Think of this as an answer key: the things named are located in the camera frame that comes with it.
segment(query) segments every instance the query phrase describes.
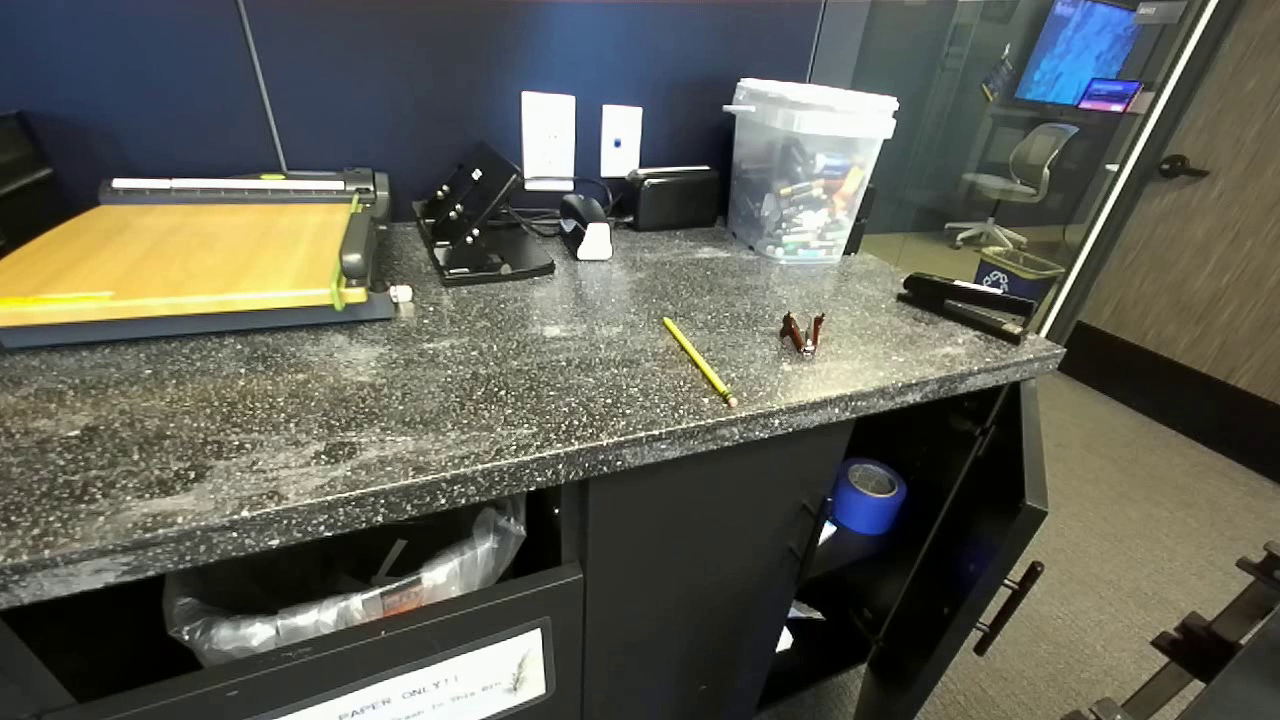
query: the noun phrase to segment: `speckled countertop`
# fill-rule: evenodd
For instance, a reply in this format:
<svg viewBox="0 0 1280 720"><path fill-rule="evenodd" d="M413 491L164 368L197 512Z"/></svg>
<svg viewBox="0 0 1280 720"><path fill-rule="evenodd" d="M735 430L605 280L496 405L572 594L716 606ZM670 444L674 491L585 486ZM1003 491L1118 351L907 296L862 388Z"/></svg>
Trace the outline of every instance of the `speckled countertop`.
<svg viewBox="0 0 1280 720"><path fill-rule="evenodd" d="M589 482L1056 368L898 304L873 256L782 268L723 234L440 288L398 230L393 323L0 358L0 607ZM782 311L828 311L822 362ZM735 388L720 405L676 315Z"/></svg>

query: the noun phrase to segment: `yellow cutting board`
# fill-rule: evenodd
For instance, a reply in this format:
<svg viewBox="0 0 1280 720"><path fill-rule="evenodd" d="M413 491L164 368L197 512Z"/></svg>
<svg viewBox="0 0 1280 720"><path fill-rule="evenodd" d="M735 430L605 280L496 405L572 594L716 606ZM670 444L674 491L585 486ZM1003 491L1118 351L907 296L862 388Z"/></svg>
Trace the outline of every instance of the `yellow cutting board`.
<svg viewBox="0 0 1280 720"><path fill-rule="evenodd" d="M0 260L0 327L364 304L350 204L103 204Z"/></svg>

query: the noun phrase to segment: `electrical outlet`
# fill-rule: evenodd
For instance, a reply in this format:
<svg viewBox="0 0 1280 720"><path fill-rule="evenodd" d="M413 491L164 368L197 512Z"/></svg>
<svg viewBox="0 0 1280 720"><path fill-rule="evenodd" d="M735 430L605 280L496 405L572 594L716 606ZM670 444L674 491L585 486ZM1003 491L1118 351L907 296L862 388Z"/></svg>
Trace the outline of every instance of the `electrical outlet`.
<svg viewBox="0 0 1280 720"><path fill-rule="evenodd" d="M641 168L646 108L605 104L601 108L601 176L632 176Z"/></svg>

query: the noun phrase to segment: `computer screen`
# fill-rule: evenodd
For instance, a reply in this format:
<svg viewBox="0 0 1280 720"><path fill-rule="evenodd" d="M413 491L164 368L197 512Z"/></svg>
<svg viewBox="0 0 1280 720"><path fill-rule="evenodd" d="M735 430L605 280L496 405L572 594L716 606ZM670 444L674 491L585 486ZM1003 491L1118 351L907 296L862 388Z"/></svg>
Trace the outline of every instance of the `computer screen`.
<svg viewBox="0 0 1280 720"><path fill-rule="evenodd" d="M1100 0L1056 0L1045 15L1040 41L1018 84L1031 104L1080 104L1100 78L1122 78L1135 41L1135 15Z"/></svg>

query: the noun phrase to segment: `blue tape roll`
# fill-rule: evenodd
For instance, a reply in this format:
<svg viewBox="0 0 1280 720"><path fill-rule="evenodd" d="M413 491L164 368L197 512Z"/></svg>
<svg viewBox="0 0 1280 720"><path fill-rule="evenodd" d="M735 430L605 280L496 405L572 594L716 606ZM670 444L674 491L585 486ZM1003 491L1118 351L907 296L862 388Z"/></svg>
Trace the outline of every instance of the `blue tape roll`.
<svg viewBox="0 0 1280 720"><path fill-rule="evenodd" d="M907 500L907 486L875 461L849 461L832 490L832 521L857 538L886 538Z"/></svg>

